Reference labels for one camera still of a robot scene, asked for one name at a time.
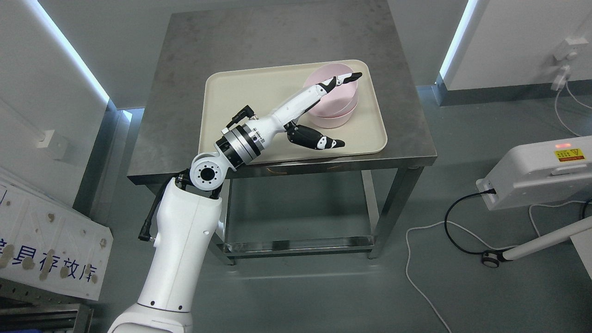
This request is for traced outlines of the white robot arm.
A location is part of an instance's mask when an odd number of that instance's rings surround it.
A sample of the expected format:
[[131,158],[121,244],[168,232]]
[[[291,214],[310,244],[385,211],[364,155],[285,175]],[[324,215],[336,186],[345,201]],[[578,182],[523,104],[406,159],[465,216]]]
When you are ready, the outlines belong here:
[[156,219],[155,254],[139,299],[109,328],[111,333],[190,333],[192,302],[210,240],[222,213],[220,191],[229,169],[254,160],[263,141],[250,126],[241,126],[254,111],[243,107],[216,142],[214,153],[202,153],[191,167],[167,180],[140,230],[150,240]]

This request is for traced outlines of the black white robotic hand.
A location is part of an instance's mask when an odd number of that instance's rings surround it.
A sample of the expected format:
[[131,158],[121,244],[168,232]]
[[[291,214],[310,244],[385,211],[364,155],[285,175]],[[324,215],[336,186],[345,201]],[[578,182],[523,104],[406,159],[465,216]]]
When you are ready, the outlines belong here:
[[324,150],[345,146],[345,142],[332,139],[310,127],[297,124],[300,116],[318,104],[322,97],[330,93],[337,86],[355,82],[361,78],[361,72],[353,72],[334,76],[315,85],[305,87],[283,102],[268,115],[258,120],[248,120],[242,127],[245,131],[254,131],[256,143],[266,149],[274,136],[287,133],[288,141],[305,148]]

